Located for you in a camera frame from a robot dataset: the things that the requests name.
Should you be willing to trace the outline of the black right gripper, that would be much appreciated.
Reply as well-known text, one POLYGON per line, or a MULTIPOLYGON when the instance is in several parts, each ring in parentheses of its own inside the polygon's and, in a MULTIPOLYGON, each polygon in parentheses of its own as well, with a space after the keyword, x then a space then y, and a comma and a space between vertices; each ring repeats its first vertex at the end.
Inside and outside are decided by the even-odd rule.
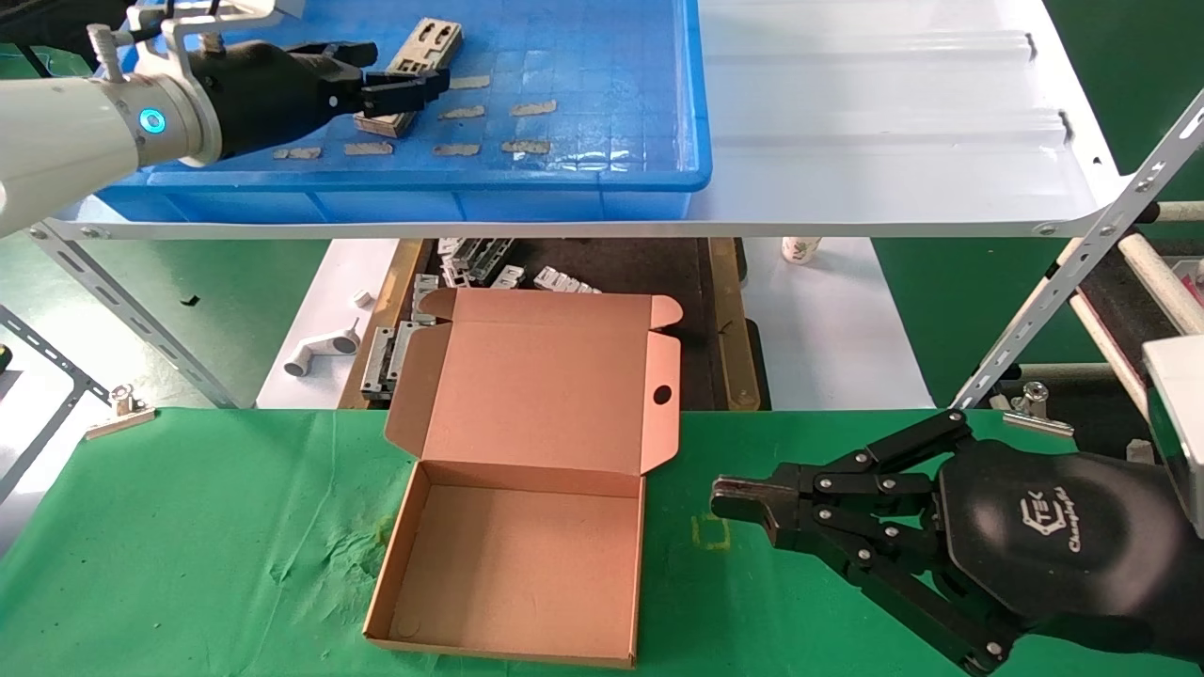
MULTIPOLYGON (((1156 465, 976 442, 936 475, 952 565, 1025 634, 1109 653, 1199 659, 1202 540, 1156 465)), ((929 528, 837 507, 767 511, 779 551, 818 557, 967 675, 995 673, 1015 626, 974 611, 929 528)))

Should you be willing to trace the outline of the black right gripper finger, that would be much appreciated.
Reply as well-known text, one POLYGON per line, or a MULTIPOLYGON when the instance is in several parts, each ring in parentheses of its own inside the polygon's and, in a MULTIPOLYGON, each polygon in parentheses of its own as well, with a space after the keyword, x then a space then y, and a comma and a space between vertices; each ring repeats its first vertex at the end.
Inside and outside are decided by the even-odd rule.
POLYGON ((712 510, 718 516, 759 516, 761 510, 795 510, 803 501, 903 511, 932 491, 928 475, 914 469, 973 441, 964 413, 942 411, 830 463, 779 463, 766 479, 719 476, 712 484, 712 510))

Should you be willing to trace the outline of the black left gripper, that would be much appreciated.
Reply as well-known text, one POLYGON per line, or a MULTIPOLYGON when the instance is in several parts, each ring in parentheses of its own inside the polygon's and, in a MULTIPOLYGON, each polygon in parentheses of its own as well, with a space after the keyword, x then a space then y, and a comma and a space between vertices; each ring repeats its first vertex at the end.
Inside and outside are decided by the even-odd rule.
POLYGON ((452 84, 448 71, 361 71, 372 41, 305 42, 285 48, 244 41, 223 53, 195 51, 191 73, 214 107, 218 160, 302 139, 338 116, 414 113, 452 84))

